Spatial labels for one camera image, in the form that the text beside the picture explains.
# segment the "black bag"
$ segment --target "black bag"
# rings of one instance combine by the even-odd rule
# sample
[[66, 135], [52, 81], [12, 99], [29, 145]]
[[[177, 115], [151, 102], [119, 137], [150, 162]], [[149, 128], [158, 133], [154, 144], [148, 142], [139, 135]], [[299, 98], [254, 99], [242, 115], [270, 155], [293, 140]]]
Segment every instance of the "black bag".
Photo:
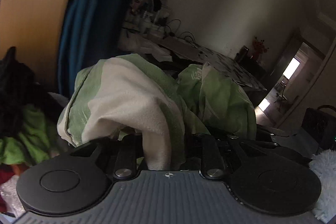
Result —
[[10, 47], [0, 60], [0, 138], [16, 137], [22, 128], [24, 105], [33, 104], [55, 124], [63, 107], [34, 80], [33, 71], [16, 58]]
[[333, 149], [336, 138], [336, 117], [321, 111], [322, 108], [330, 108], [331, 105], [321, 105], [317, 109], [307, 108], [301, 127], [319, 143], [323, 150]]

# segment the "electrical cable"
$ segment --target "electrical cable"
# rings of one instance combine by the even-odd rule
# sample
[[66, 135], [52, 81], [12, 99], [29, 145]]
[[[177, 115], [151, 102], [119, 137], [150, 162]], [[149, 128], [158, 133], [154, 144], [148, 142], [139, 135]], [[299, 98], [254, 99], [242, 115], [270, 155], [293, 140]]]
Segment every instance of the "electrical cable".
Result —
[[193, 37], [193, 41], [194, 41], [194, 43], [196, 43], [196, 39], [195, 39], [194, 35], [193, 35], [191, 32], [182, 32], [182, 33], [180, 34], [179, 37], [182, 38], [182, 35], [183, 35], [184, 33], [190, 33], [190, 34], [192, 35], [192, 37]]
[[164, 31], [166, 32], [166, 27], [168, 27], [171, 32], [171, 28], [167, 24], [165, 25]]
[[175, 21], [175, 20], [177, 20], [177, 21], [179, 21], [180, 23], [178, 24], [178, 27], [176, 28], [176, 30], [175, 30], [175, 33], [177, 33], [178, 32], [178, 30], [180, 29], [180, 27], [181, 27], [181, 20], [179, 20], [179, 19], [172, 19], [171, 21], [169, 21], [169, 22], [167, 22], [167, 26], [168, 26], [168, 24], [170, 24], [170, 23], [172, 23], [173, 21]]
[[191, 36], [187, 35], [187, 36], [185, 36], [185, 37], [182, 38], [182, 39], [185, 40], [185, 41], [187, 41], [187, 42], [189, 42], [189, 44], [191, 44], [191, 46], [193, 46], [194, 48], [197, 48], [196, 45], [195, 45], [196, 43], [194, 42], [194, 40], [193, 40], [193, 38], [192, 38]]

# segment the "cluttered desk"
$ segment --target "cluttered desk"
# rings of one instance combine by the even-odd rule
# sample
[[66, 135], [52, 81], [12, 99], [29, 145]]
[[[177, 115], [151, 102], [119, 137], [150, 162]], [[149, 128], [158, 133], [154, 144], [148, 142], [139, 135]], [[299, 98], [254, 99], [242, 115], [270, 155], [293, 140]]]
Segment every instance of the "cluttered desk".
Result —
[[145, 38], [139, 33], [131, 33], [129, 28], [123, 32], [119, 43], [120, 49], [136, 52], [142, 56], [146, 55], [143, 57], [164, 71], [178, 73], [189, 64], [203, 65], [208, 62], [224, 76], [230, 77], [239, 84], [245, 91], [266, 90], [253, 75], [219, 52], [171, 36], [159, 39], [149, 34]]

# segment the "fluffy white fabric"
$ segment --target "fluffy white fabric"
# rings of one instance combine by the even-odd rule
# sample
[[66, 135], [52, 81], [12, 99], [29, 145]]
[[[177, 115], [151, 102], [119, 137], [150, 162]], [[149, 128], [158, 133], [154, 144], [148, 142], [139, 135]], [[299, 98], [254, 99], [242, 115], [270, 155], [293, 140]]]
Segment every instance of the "fluffy white fabric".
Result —
[[317, 219], [327, 223], [336, 215], [336, 151], [326, 150], [312, 159], [309, 167], [322, 184], [313, 213]]

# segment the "desk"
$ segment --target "desk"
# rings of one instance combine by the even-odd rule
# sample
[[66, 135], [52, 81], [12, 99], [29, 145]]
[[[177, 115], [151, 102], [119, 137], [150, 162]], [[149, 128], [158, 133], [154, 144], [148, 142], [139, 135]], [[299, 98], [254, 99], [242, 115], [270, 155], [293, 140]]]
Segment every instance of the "desk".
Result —
[[211, 66], [223, 75], [230, 77], [234, 82], [241, 85], [246, 92], [256, 90], [266, 91], [266, 88], [253, 75], [243, 69], [234, 60], [219, 52], [197, 44], [187, 44], [172, 37], [167, 37], [162, 40], [151, 40], [189, 60], [202, 64], [205, 62], [210, 63]]

